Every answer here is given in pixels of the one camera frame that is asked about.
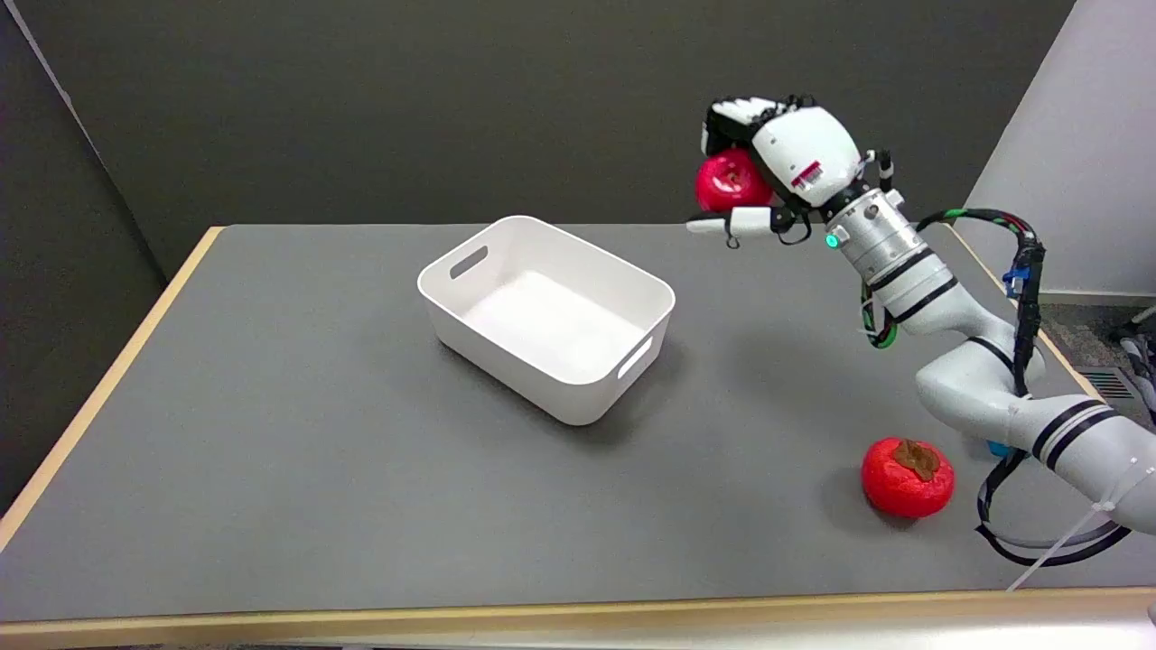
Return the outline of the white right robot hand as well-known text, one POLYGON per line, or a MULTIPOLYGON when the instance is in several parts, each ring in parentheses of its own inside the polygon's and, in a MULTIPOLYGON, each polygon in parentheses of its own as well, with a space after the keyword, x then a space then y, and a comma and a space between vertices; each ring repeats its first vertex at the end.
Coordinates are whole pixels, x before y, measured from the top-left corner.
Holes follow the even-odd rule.
POLYGON ((729 248, 769 235, 788 246, 795 226, 810 236, 814 214, 827 226, 853 213, 903 221, 889 154, 860 152, 842 121, 809 96, 716 99, 702 121, 701 149, 707 163, 728 164, 709 189, 733 206, 702 207, 686 229, 722 235, 729 248))

